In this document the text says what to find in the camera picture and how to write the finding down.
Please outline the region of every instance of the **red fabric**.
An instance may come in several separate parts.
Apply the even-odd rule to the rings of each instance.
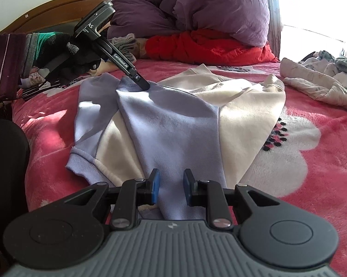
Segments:
[[[227,33],[199,29],[170,36],[154,36],[145,44],[149,58],[213,66],[249,66],[262,62],[278,62],[269,43],[250,47]]]

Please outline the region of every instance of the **headboard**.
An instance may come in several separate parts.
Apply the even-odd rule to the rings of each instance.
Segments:
[[[47,32],[55,25],[76,25],[102,1],[106,0],[52,0],[24,13],[0,33]]]

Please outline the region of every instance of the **white sticker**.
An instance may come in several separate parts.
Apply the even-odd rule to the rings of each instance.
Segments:
[[[45,82],[45,84],[43,86],[39,87],[39,89],[42,90],[42,89],[45,89],[48,87],[51,87],[51,84],[47,81],[47,82]]]

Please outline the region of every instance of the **purple comforter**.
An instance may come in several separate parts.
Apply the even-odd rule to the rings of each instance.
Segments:
[[[108,38],[171,35],[209,28],[229,33],[250,46],[267,41],[267,0],[113,0],[116,13]]]

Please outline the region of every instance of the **floral blanket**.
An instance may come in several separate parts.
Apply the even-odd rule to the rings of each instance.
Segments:
[[[183,63],[139,60],[148,80],[160,81],[193,67]],[[278,63],[248,67],[209,67],[213,73],[261,82]],[[121,72],[113,73],[121,77]],[[73,142],[81,78],[30,101],[13,104],[13,121],[29,139],[26,195],[30,210],[88,184],[65,169]],[[241,182],[326,218],[340,237],[332,267],[347,277],[347,111],[317,102],[286,86],[285,108],[274,130]]]

